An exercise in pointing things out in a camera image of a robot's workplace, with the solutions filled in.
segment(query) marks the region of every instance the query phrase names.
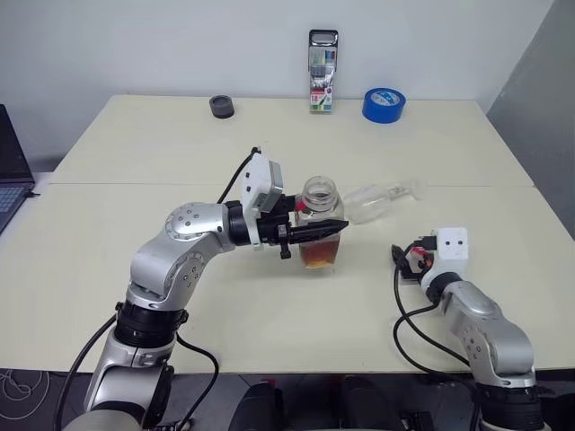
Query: blue tape roll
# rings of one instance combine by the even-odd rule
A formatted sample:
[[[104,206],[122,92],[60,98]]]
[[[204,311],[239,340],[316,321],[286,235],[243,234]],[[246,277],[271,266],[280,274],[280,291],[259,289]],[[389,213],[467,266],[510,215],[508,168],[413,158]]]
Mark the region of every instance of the blue tape roll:
[[[393,123],[402,116],[405,96],[391,88],[374,88],[366,92],[363,116],[375,123]]]

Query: clear plastic bottle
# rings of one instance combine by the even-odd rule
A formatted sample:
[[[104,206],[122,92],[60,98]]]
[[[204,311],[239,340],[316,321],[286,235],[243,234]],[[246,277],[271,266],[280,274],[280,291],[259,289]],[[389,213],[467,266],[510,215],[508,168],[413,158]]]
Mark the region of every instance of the clear plastic bottle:
[[[405,195],[423,199],[425,183],[420,180],[400,181],[393,184],[373,185],[357,189],[343,199],[349,220],[362,224],[384,215],[393,200]]]
[[[343,204],[335,183],[323,176],[310,178],[298,196],[296,225],[304,226],[328,218],[343,220]],[[299,244],[299,253],[306,268],[321,268],[335,262],[340,246],[336,233],[320,241]]]

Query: floor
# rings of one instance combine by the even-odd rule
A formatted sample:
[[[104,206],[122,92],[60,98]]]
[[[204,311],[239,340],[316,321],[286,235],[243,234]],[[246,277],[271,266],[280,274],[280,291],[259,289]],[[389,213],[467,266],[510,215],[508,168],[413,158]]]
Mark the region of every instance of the floor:
[[[42,372],[42,381],[27,400],[14,401],[6,398],[20,398],[7,378],[2,379],[0,390],[0,413],[4,416],[26,415],[40,402],[49,387],[46,399],[29,418],[7,420],[0,418],[0,429],[4,431],[51,429],[52,416],[64,374]],[[550,373],[540,376],[548,395],[575,392],[571,371]],[[401,410],[426,410],[434,418],[437,431],[462,430],[468,428],[471,402],[465,389],[459,384],[438,383],[421,374],[364,374]],[[19,384],[33,386],[39,381],[38,371],[16,371],[13,380]],[[172,396],[163,423],[181,418],[191,403],[199,396],[209,381],[209,375],[176,375],[172,385]],[[329,406],[330,388],[333,380],[340,378],[331,374],[222,374],[212,392],[200,405],[195,418],[196,431],[225,431],[234,414],[237,403],[251,384],[262,380],[273,380],[284,393],[288,431],[337,427]],[[65,409],[64,423],[82,411],[89,374],[78,375],[72,385]]]

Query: white wall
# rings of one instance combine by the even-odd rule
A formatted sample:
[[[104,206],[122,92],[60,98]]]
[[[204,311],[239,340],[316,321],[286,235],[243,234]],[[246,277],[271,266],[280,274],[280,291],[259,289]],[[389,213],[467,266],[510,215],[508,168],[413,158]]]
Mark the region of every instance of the white wall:
[[[341,35],[336,96],[387,85],[487,110],[552,0],[0,0],[0,102],[33,163],[114,93],[304,96],[311,28]]]

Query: black lid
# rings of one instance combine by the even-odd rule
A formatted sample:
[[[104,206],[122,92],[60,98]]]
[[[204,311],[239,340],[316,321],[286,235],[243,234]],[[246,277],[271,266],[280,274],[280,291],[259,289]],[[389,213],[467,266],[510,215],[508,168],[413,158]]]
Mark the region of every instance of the black lid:
[[[234,104],[228,96],[214,96],[209,100],[209,107],[217,119],[229,119],[234,115]]]

